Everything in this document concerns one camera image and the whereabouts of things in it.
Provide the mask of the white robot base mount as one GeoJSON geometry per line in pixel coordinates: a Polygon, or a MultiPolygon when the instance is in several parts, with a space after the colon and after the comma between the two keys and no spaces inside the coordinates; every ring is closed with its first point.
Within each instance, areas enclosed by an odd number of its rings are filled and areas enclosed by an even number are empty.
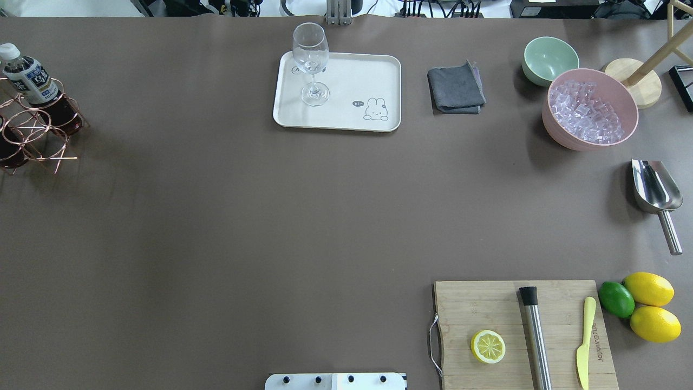
{"type": "Polygon", "coordinates": [[[404,373],[277,373],[265,380],[265,389],[407,389],[404,373]]]}

